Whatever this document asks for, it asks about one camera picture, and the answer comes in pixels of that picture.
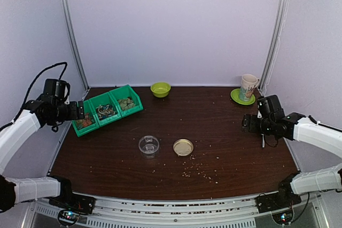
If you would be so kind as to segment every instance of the white backdrop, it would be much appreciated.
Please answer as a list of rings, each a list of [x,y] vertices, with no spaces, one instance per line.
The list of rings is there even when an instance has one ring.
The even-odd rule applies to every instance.
[[[84,89],[77,73],[68,40],[60,0],[0,0],[0,127],[18,112],[34,77],[45,67],[67,61],[63,79],[71,85],[71,100],[81,100]],[[46,78],[58,78],[63,67],[44,73],[33,86],[28,99],[36,99]],[[32,135],[7,165],[4,176],[42,177],[49,170],[58,133],[44,127]],[[0,214],[0,227],[21,227],[28,203]]]
[[[342,0],[290,0],[267,95],[277,94],[285,113],[311,114],[342,128]],[[302,171],[341,163],[332,153],[291,141]],[[340,228],[342,195],[323,193],[331,228]]]
[[[278,0],[68,0],[90,86],[261,76]]]

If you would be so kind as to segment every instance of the green storage tray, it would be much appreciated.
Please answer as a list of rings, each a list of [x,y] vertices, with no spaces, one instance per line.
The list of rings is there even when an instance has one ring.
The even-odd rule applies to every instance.
[[[126,117],[128,115],[142,111],[144,109],[143,104],[140,101],[140,97],[138,96],[138,94],[136,92],[134,92],[134,90],[129,85],[125,85],[123,87],[114,89],[114,90],[110,91],[109,93],[111,94],[112,98],[118,104],[118,109],[119,109],[122,117]],[[135,103],[135,107],[128,109],[126,111],[123,111],[120,107],[118,100],[126,99],[128,97],[132,98],[133,102]]]
[[[75,132],[76,132],[78,137],[83,136],[83,135],[85,135],[85,134],[87,134],[89,132],[92,132],[95,129],[98,129],[100,127],[99,124],[98,124],[98,121],[96,120],[96,116],[97,115],[96,115],[96,113],[93,112],[93,110],[92,110],[92,108],[90,106],[89,100],[84,101],[83,105],[84,105],[84,113],[85,114],[86,113],[90,113],[94,117],[95,123],[90,125],[90,126],[88,126],[88,127],[85,127],[85,128],[82,128],[82,129],[79,130],[79,129],[77,129],[77,124],[76,124],[76,121],[74,120],[73,121],[73,127],[74,127]]]
[[[99,123],[100,127],[103,127],[104,125],[112,123],[115,120],[121,119],[120,106],[118,105],[117,101],[115,101],[111,97],[111,95],[108,92],[103,93],[102,95],[90,98],[89,100],[90,100],[91,108],[95,112],[95,118],[97,122]],[[110,104],[113,106],[113,108],[115,109],[116,115],[100,120],[97,115],[96,108],[99,107],[100,105],[107,105],[107,104]]]

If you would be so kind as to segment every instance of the white mug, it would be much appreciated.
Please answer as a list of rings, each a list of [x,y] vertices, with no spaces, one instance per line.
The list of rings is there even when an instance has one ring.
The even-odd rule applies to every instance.
[[[239,98],[241,101],[250,101],[254,89],[259,85],[260,79],[252,74],[242,75]]]

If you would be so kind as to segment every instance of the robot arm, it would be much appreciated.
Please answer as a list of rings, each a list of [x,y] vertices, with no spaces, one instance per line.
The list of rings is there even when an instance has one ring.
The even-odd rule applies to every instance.
[[[273,135],[315,145],[342,158],[342,130],[315,121],[299,113],[285,116],[276,95],[258,99],[259,115],[245,114],[244,132]],[[342,189],[342,163],[314,172],[292,174],[279,184],[275,197],[278,205],[298,201],[296,195],[325,190]]]
[[[52,177],[15,179],[2,176],[7,164],[23,143],[39,128],[51,125],[58,131],[58,122],[84,118],[83,102],[68,101],[70,86],[63,80],[47,79],[37,100],[28,101],[17,119],[0,132],[0,213],[14,204],[38,198],[72,194],[69,182]]]

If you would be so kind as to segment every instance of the small green bowl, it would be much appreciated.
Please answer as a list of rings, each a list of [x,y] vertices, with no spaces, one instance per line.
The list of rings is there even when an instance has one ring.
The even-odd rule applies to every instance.
[[[151,86],[151,91],[155,97],[163,98],[168,96],[171,86],[166,82],[158,82]]]

